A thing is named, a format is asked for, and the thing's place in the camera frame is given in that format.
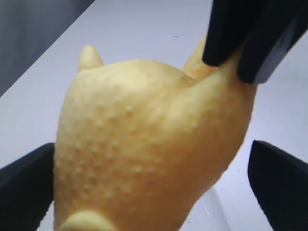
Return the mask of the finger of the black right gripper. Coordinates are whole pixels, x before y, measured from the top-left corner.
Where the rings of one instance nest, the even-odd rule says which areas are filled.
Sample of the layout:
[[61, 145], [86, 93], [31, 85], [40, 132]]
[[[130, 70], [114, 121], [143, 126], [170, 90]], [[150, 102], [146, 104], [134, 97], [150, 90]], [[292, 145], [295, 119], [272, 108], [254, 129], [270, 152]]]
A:
[[267, 1], [244, 47], [238, 66], [239, 79], [249, 84], [267, 82], [307, 29], [306, 0]]
[[218, 66], [245, 38], [259, 38], [267, 5], [267, 0], [214, 0], [202, 60]]

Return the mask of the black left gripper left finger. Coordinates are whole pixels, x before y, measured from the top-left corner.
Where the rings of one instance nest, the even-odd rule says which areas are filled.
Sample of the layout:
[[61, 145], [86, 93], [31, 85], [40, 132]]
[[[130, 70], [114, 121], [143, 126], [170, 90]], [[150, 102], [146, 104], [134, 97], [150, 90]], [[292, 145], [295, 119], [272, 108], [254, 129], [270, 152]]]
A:
[[35, 231], [53, 201], [54, 143], [0, 170], [1, 231]]

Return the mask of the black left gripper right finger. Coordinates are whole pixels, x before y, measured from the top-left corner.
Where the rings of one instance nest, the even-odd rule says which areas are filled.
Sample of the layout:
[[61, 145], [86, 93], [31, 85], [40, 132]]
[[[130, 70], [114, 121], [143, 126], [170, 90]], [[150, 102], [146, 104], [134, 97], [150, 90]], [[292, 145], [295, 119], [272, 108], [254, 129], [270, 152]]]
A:
[[275, 231], [308, 229], [308, 165], [265, 141], [254, 140], [247, 168], [250, 187]]

